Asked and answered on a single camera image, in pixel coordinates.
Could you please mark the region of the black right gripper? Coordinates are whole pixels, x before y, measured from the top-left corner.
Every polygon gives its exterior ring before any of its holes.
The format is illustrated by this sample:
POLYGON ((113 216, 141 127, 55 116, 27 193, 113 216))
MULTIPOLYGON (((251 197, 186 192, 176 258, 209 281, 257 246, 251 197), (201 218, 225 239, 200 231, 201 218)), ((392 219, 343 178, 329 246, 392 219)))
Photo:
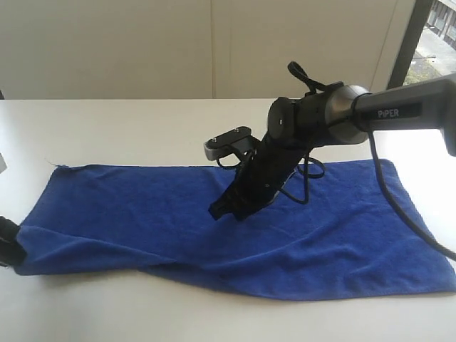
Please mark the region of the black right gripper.
POLYGON ((209 206, 212 218, 232 214, 241 222, 272 204, 307 149, 283 147, 264 138, 234 181, 209 206))

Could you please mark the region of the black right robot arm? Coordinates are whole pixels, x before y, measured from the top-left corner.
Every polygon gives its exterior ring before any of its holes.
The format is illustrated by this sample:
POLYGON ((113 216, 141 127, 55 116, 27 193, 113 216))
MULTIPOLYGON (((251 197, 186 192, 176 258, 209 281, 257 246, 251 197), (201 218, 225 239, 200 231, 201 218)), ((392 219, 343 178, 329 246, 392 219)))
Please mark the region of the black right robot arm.
POLYGON ((210 161, 239 158, 234 180, 209 213, 242 221, 270 205, 314 148, 361 144, 369 131, 424 129, 440 130, 448 153, 455 155, 455 75, 378 93, 336 83, 301 99, 279 97, 269 108, 262 139, 241 126, 204 144, 210 161))

